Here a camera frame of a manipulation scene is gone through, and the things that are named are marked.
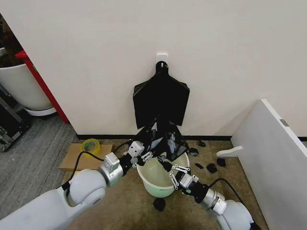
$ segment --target black debris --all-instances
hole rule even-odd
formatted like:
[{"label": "black debris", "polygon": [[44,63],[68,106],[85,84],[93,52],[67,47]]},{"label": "black debris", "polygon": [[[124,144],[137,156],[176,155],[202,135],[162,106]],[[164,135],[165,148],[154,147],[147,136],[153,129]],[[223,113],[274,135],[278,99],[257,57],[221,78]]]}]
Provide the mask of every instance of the black debris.
[{"label": "black debris", "polygon": [[217,164],[220,165],[221,167],[225,167],[226,166],[226,161],[223,158],[218,158],[216,160]]},{"label": "black debris", "polygon": [[199,167],[200,169],[203,169],[203,166],[201,164],[195,163],[195,166]]},{"label": "black debris", "polygon": [[216,168],[215,164],[213,164],[213,163],[208,164],[208,165],[207,165],[207,169],[208,169],[208,171],[211,172],[211,173],[217,172],[217,168]]},{"label": "black debris", "polygon": [[154,206],[155,209],[162,212],[164,207],[165,207],[164,199],[163,198],[157,198],[156,200],[154,200],[153,206]]},{"label": "black debris", "polygon": [[196,148],[189,148],[189,153],[193,157],[196,157],[199,154],[198,149],[196,149]]},{"label": "black debris", "polygon": [[205,142],[203,142],[201,140],[198,141],[198,145],[201,146],[201,147],[206,147]]}]

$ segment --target red frame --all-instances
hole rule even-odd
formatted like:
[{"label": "red frame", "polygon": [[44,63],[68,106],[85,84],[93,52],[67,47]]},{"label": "red frame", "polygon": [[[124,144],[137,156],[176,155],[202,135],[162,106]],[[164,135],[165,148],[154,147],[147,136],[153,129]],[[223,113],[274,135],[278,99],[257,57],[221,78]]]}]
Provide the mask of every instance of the red frame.
[{"label": "red frame", "polygon": [[28,55],[26,54],[26,52],[24,50],[22,50],[18,54],[16,54],[15,57],[16,58],[20,58],[20,59],[22,59],[24,61],[24,63],[27,65],[27,67],[31,71],[33,77],[36,79],[37,83],[40,85],[40,87],[42,88],[42,90],[46,94],[47,98],[52,103],[53,107],[56,109],[56,111],[58,112],[59,116],[62,118],[63,122],[65,124],[69,124],[70,122],[69,122],[68,118],[64,114],[64,112],[61,109],[59,103],[57,102],[57,100],[52,95],[50,89],[47,87],[47,85],[44,82],[44,80],[42,79],[42,77],[39,75],[37,70],[34,68],[34,65],[33,65],[32,61],[30,60],[30,58],[28,57]]}]

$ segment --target black cable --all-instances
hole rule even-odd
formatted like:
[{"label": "black cable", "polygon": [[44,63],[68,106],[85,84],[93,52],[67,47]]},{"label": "black cable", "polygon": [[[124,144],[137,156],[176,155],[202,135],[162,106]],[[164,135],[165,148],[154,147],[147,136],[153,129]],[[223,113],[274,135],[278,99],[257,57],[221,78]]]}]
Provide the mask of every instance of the black cable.
[{"label": "black cable", "polygon": [[[122,147],[123,145],[129,144],[130,142],[132,142],[132,140],[128,140],[128,141],[126,141],[126,142],[120,144],[119,146],[117,146],[117,148],[114,149],[113,153],[115,153],[115,152],[116,152],[120,147]],[[77,158],[75,167],[73,168],[71,177],[70,177],[70,179],[69,179],[68,181],[70,181],[70,180],[73,178],[74,174],[76,173],[76,170],[77,170],[77,167],[78,167],[78,164],[79,164],[80,157],[82,156],[83,153],[89,154],[90,156],[96,158],[97,160],[104,161],[104,159],[101,159],[101,158],[99,158],[99,157],[97,157],[97,156],[91,154],[90,152],[87,152],[87,151],[82,151],[82,152],[80,152],[80,154],[79,154],[79,156],[78,156],[78,158]]]},{"label": "black cable", "polygon": [[[238,193],[236,192],[236,190],[233,188],[233,186],[224,178],[218,178],[215,181],[213,181],[210,185],[209,188],[211,188],[212,186],[214,186],[216,184],[216,182],[218,181],[224,181],[230,188],[231,190],[235,193],[235,195],[238,197],[239,201],[246,207],[246,205],[244,204],[243,200],[241,199],[241,197],[238,195]],[[258,229],[260,229],[260,227],[257,225],[257,223],[255,222],[254,218],[252,217],[254,223],[256,224],[256,226],[258,227]]]},{"label": "black cable", "polygon": [[127,144],[130,144],[131,142],[132,142],[132,140],[128,140],[128,141],[126,141],[126,142],[124,142],[124,143],[118,145],[118,146],[114,149],[113,153],[115,153],[120,147],[122,147],[122,146],[124,146],[124,145],[127,145]]},{"label": "black cable", "polygon": [[83,153],[89,154],[90,156],[96,158],[97,160],[104,161],[104,159],[101,159],[101,158],[99,158],[99,157],[97,157],[97,156],[91,154],[90,152],[87,152],[87,151],[82,151],[82,152],[80,152],[80,154],[79,154],[79,156],[78,156],[78,158],[77,158],[75,167],[73,168],[71,177],[69,178],[68,181],[70,181],[70,180],[73,178],[73,176],[74,176],[74,174],[75,174],[75,172],[76,172],[76,170],[77,170],[77,167],[78,167],[78,163],[79,163],[80,157],[82,156]]}]

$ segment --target gray carpet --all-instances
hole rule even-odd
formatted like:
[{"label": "gray carpet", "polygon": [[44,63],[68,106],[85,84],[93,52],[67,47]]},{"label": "gray carpet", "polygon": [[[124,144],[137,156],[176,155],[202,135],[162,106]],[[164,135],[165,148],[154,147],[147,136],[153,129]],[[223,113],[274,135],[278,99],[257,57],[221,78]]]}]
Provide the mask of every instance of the gray carpet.
[{"label": "gray carpet", "polygon": [[0,152],[0,219],[60,186],[64,173],[58,167],[75,139],[60,117],[35,118],[7,152]]}]

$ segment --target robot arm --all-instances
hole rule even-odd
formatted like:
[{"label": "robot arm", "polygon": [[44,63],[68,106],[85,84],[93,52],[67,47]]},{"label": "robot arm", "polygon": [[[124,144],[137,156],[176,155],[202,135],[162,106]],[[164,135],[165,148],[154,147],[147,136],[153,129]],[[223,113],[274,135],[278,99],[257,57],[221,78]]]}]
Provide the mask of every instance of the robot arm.
[{"label": "robot arm", "polygon": [[[196,203],[204,206],[217,219],[222,230],[260,230],[242,203],[233,200],[225,201],[222,194],[212,190],[206,184],[201,184],[197,176],[190,175],[189,168],[178,165],[171,166],[163,157],[158,159],[164,169],[169,170],[174,189],[182,189],[182,193],[193,196]],[[173,170],[178,171],[176,176],[174,176]]]},{"label": "robot arm", "polygon": [[[0,229],[62,230],[86,209],[98,203],[105,195],[105,188],[114,185],[138,161],[145,163],[152,154],[144,151],[139,141],[134,141],[121,158],[114,153],[105,156],[98,170],[84,169],[58,189],[48,191],[6,218],[0,220]],[[249,230],[255,225],[245,206],[201,184],[198,177],[190,175],[190,168],[172,165],[159,157],[170,173],[175,190],[194,196],[197,203],[215,216],[223,230]]]}]

